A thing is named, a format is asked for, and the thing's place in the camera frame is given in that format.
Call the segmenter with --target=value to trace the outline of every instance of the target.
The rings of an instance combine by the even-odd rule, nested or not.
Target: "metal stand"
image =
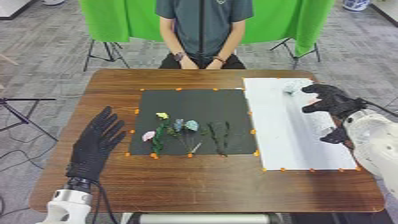
[[[200,2],[200,69],[205,69],[205,0]]]
[[[289,38],[280,44],[278,46],[271,49],[271,51],[274,51],[282,46],[287,47],[289,49],[289,52],[290,52],[290,57],[294,58],[294,70],[298,69],[298,66],[299,66],[299,60],[303,57],[306,57],[312,53],[317,53],[317,58],[319,58],[319,62],[322,62],[322,59],[321,59],[321,49],[319,49],[319,44],[315,43],[315,50],[310,51],[301,57],[296,56],[292,50],[290,50],[290,46],[289,46],[289,41],[292,40],[292,38]]]
[[[8,98],[0,98],[0,106],[4,106],[4,108],[10,110],[10,112],[13,113],[13,115],[17,116],[17,118],[20,119],[20,122],[15,123],[13,125],[10,125],[6,128],[0,129],[0,132],[10,130],[11,128],[15,128],[17,126],[24,125],[24,124],[33,124],[36,129],[43,132],[43,134],[56,140],[59,141],[59,139],[52,136],[52,134],[45,131],[45,129],[42,128],[42,126],[33,122],[31,120],[31,116],[36,110],[36,107],[40,105],[42,101],[54,101],[56,99],[8,99]],[[22,114],[22,112],[15,109],[15,107],[10,105],[10,101],[35,101],[35,106],[29,110],[29,114],[27,116]]]
[[[95,43],[97,43],[97,41],[93,40],[91,41],[90,54],[88,54],[88,58],[86,58],[84,72],[88,71],[91,58],[99,58],[99,59],[106,60],[107,62],[116,62],[122,59],[127,67],[130,68],[127,60],[125,60],[125,58],[122,56],[122,52],[118,50],[118,48],[123,49],[122,45],[118,43],[114,43],[114,42],[104,42],[104,47],[106,47],[106,51],[107,51],[107,54],[109,54],[109,58],[102,58],[102,57],[93,55]]]

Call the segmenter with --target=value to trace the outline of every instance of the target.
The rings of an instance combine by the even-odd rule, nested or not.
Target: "yellow flower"
[[[157,116],[159,116],[164,120],[170,119],[170,114],[168,114],[168,113],[157,113]]]

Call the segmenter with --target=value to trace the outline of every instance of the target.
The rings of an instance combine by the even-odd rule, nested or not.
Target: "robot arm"
[[[47,220],[38,224],[86,224],[93,200],[91,184],[99,185],[100,183],[109,155],[127,136],[127,132],[118,135],[125,122],[116,121],[118,115],[113,114],[113,109],[107,107],[93,119],[74,145],[67,173],[70,181],[65,189],[56,191],[54,199],[49,202]]]
[[[354,156],[367,170],[385,178],[398,198],[398,124],[372,110],[356,112],[344,123],[356,146]]]
[[[369,101],[353,99],[335,86],[315,84],[303,91],[319,93],[321,99],[303,108],[305,113],[326,111],[344,122],[322,141],[333,144],[353,141],[358,162],[374,175],[385,178],[388,189],[398,198],[398,124],[367,109]]]

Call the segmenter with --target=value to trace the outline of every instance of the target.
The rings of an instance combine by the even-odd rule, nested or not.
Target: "wooden table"
[[[31,197],[38,211],[47,211],[54,191],[67,183],[74,143],[104,107],[114,107],[132,130],[141,89],[239,88],[244,77],[313,78],[313,75],[301,71],[255,70],[97,72]],[[381,190],[367,171],[264,172],[260,157],[253,155],[194,159],[162,156],[161,160],[150,156],[127,157],[130,139],[132,135],[113,152],[102,174],[114,212],[377,212],[385,209]]]

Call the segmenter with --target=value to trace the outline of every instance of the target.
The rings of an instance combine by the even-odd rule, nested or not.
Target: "green screen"
[[[104,42],[162,41],[157,0],[81,0],[90,34]],[[335,0],[255,0],[244,44],[296,38],[296,55],[313,49]]]

